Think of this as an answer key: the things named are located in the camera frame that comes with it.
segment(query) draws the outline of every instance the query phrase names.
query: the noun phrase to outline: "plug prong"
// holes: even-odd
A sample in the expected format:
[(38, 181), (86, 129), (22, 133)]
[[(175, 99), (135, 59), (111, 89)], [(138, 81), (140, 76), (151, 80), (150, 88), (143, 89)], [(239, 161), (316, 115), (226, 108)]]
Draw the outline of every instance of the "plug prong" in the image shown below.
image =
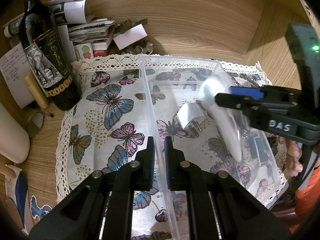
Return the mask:
[(193, 124), (193, 126), (198, 132), (202, 132), (202, 129), (200, 128), (200, 125), (198, 124), (197, 121), (192, 121), (191, 123)]
[(189, 128), (192, 135), (196, 135), (195, 130), (193, 129), (193, 127), (191, 125), (189, 125), (188, 128)]

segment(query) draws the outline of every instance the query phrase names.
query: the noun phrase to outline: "wine bottle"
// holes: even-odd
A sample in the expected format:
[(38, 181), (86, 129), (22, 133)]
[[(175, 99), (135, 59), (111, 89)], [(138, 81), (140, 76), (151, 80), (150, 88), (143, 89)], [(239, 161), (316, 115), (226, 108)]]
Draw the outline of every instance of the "wine bottle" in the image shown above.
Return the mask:
[(59, 109), (71, 109), (80, 100), (81, 89), (63, 56), (52, 10), (40, 0), (25, 0), (19, 38), (45, 95)]

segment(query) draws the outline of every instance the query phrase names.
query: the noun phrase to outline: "person's hand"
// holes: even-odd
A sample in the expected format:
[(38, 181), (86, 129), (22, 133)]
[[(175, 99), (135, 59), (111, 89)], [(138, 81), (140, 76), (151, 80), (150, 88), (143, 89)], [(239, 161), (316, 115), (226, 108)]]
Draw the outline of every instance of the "person's hand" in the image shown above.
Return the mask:
[[(301, 157), (302, 151), (299, 148), (299, 146), (292, 140), (286, 140), (285, 143), (287, 146), (287, 158), (285, 160), (285, 166), (288, 169), (288, 171), (291, 172), (291, 176), (295, 177), (298, 175), (299, 172), (303, 170), (302, 164), (296, 160)], [(313, 151), (319, 152), (320, 144), (317, 144), (313, 148)], [(320, 166), (320, 157), (317, 160), (315, 168), (318, 166)]]

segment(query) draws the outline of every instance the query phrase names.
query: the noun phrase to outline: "transparent storage box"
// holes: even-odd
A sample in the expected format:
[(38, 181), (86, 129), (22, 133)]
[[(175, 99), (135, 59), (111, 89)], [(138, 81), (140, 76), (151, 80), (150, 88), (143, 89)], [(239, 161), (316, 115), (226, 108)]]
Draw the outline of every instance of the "transparent storage box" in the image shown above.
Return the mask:
[[(183, 151), (185, 159), (204, 171), (227, 171), (261, 203), (280, 185), (278, 168), (263, 131), (248, 126), (240, 111), (229, 110), (240, 135), (242, 162), (236, 162), (224, 143), (205, 102), (199, 98), (201, 84), (210, 76), (219, 75), (233, 86), (228, 73), (218, 61), (169, 56), (140, 57), (140, 82), (145, 90), (146, 107), (156, 143), (157, 168), (166, 202), (172, 237), (188, 234), (187, 204), (177, 201), (180, 192), (170, 192), (166, 182), (164, 138), (171, 136), (173, 146)], [(185, 103), (197, 103), (205, 114), (202, 132), (192, 135), (182, 130), (176, 117)]]

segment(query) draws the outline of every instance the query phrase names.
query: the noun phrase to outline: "screw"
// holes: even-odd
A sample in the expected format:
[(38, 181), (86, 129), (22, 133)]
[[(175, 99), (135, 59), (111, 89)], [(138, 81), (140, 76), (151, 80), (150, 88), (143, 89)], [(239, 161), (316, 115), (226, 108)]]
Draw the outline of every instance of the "screw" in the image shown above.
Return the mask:
[(100, 178), (102, 176), (102, 172), (101, 171), (94, 171), (92, 173), (92, 177), (94, 177), (95, 179)]
[(190, 166), (190, 162), (188, 162), (188, 161), (182, 161), (182, 162), (180, 162), (180, 166), (181, 166), (182, 168), (187, 168), (187, 167)]
[(133, 168), (139, 167), (140, 166), (140, 162), (138, 161), (130, 161), (130, 166)]
[(222, 179), (225, 179), (226, 177), (228, 177), (228, 173), (226, 171), (219, 171), (218, 172), (218, 176)]

